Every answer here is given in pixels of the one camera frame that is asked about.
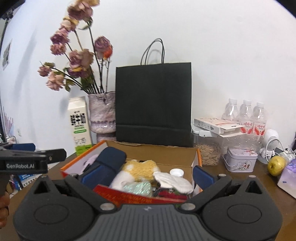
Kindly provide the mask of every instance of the flower leaf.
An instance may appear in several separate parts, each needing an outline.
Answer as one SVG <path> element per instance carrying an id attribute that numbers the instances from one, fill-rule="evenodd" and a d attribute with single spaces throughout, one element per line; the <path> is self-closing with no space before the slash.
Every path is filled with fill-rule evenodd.
<path id="1" fill-rule="evenodd" d="M 75 82 L 71 79 L 65 79 L 66 80 L 66 85 L 76 85 Z"/>
<path id="2" fill-rule="evenodd" d="M 55 67 L 55 63 L 45 62 L 43 65 L 48 66 L 49 68 L 54 68 Z"/>
<path id="3" fill-rule="evenodd" d="M 81 90 L 88 90 L 91 87 L 90 83 L 86 78 L 81 78 L 81 85 L 82 85 Z"/>
<path id="4" fill-rule="evenodd" d="M 65 76 L 65 73 L 63 73 L 62 71 L 54 71 L 54 73 L 57 74 L 57 75 L 63 75 L 63 76 Z"/>
<path id="5" fill-rule="evenodd" d="M 87 25 L 85 25 L 83 28 L 80 28 L 80 30 L 86 30 L 86 29 L 90 28 L 92 26 L 93 19 L 90 18 L 86 23 L 87 23 Z"/>
<path id="6" fill-rule="evenodd" d="M 92 78 L 91 76 L 88 76 L 86 79 L 87 79 L 87 81 L 88 81 L 91 85 L 94 84 L 94 80 L 93 80 L 93 78 Z"/>
<path id="7" fill-rule="evenodd" d="M 69 86 L 69 85 L 66 85 L 66 86 L 65 86 L 65 90 L 68 91 L 68 92 L 70 92 L 70 90 L 71 90 L 71 89 L 70 89 L 70 86 Z"/>

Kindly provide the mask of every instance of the yellow pear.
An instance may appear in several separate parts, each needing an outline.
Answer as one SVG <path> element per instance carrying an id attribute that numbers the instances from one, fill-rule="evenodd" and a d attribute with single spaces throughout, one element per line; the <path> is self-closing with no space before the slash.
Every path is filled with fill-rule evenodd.
<path id="1" fill-rule="evenodd" d="M 281 174 L 285 166 L 286 166 L 285 158 L 281 156 L 274 156 L 269 160 L 267 169 L 271 175 L 277 177 L 278 175 Z"/>

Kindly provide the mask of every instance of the yellow fluffy fabric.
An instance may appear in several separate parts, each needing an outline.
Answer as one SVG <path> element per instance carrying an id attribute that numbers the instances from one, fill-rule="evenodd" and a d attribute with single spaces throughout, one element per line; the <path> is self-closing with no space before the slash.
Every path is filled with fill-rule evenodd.
<path id="1" fill-rule="evenodd" d="M 136 182 L 145 180 L 152 182 L 154 180 L 153 173 L 160 172 L 158 166 L 152 160 L 145 162 L 138 162 L 137 160 L 127 161 L 123 165 L 122 170 L 130 173 Z"/>

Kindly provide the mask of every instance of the plastic water bottle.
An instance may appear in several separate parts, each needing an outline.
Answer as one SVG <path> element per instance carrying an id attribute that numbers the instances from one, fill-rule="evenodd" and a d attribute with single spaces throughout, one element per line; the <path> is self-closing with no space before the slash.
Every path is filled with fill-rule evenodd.
<path id="1" fill-rule="evenodd" d="M 263 136 L 266 127 L 264 103 L 257 102 L 257 105 L 253 109 L 253 116 L 251 120 L 254 121 L 253 134 Z"/>
<path id="2" fill-rule="evenodd" d="M 238 121 L 238 109 L 237 109 L 237 99 L 229 99 L 228 104 L 226 105 L 225 112 L 222 115 L 221 119 L 227 121 Z"/>
<path id="3" fill-rule="evenodd" d="M 240 107 L 239 112 L 239 124 L 243 125 L 245 127 L 241 128 L 242 133 L 251 134 L 253 132 L 253 125 L 254 122 L 252 119 L 252 110 L 251 110 L 251 101 L 250 100 L 244 100 L 244 103 Z"/>

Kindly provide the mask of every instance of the plush toy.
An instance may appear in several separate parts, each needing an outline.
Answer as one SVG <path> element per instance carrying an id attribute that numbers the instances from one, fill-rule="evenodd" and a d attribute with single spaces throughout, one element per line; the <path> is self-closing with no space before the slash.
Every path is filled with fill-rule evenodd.
<path id="1" fill-rule="evenodd" d="M 127 161 L 122 170 L 112 181 L 110 188 L 123 191 L 127 183 L 154 180 L 153 173 L 160 172 L 156 163 L 152 160 L 139 162 L 137 160 Z"/>

